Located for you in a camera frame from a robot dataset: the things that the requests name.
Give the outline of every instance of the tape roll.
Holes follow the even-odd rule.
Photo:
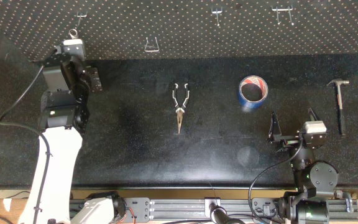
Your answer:
[[[260,88],[260,90],[262,91],[262,98],[260,100],[251,101],[251,100],[248,100],[246,98],[246,96],[244,96],[241,88],[244,85],[248,85],[248,84],[255,84],[256,86],[258,86]],[[260,78],[260,77],[258,77],[256,75],[250,75],[248,77],[245,77],[240,82],[240,86],[239,86],[239,101],[240,101],[240,104],[242,105],[242,107],[245,110],[252,109],[252,108],[258,108],[265,101],[268,91],[269,91],[269,89],[267,88],[267,84],[266,84],[266,82],[265,82],[265,80],[263,78]]]

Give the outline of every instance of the perforated board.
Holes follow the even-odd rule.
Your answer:
[[[273,8],[293,7],[277,22]],[[222,9],[220,26],[212,10]],[[358,53],[358,1],[0,0],[0,29],[31,60],[69,39],[77,12],[87,59]],[[146,37],[159,52],[145,52]]]

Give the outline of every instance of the black table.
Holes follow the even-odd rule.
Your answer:
[[[328,128],[328,141],[315,151],[316,158],[338,168],[338,187],[358,189],[358,54],[90,63],[98,67],[104,90],[89,98],[91,116],[74,188],[247,188],[263,169],[288,158],[266,142],[271,112],[276,112],[283,134],[291,135],[308,120],[312,107]],[[0,114],[36,71],[0,40]],[[267,82],[268,97],[260,108],[245,113],[237,89],[248,75]],[[334,86],[326,86],[334,78],[350,80],[342,88],[344,139],[337,130]],[[191,90],[181,134],[172,101],[174,83],[189,83]],[[36,126],[46,89],[39,79],[7,121]],[[33,133],[0,126],[0,188],[30,187],[38,148]],[[257,186],[293,187],[289,164],[266,173]]]

